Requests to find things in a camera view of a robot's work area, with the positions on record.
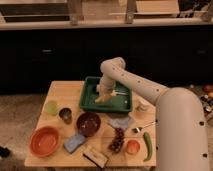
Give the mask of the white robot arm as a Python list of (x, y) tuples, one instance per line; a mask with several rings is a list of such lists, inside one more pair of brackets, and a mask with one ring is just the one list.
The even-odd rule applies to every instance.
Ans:
[(186, 88), (168, 88), (130, 73), (125, 66), (121, 57), (101, 63), (99, 100), (108, 100), (118, 81), (156, 107), (156, 171), (210, 171), (199, 98)]

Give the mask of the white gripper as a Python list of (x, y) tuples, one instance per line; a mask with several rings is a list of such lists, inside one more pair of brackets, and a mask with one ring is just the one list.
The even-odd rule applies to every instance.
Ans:
[(108, 77), (102, 77), (97, 86), (97, 90), (99, 92), (100, 99), (102, 102), (106, 102), (113, 97), (113, 90), (115, 88), (115, 81)]

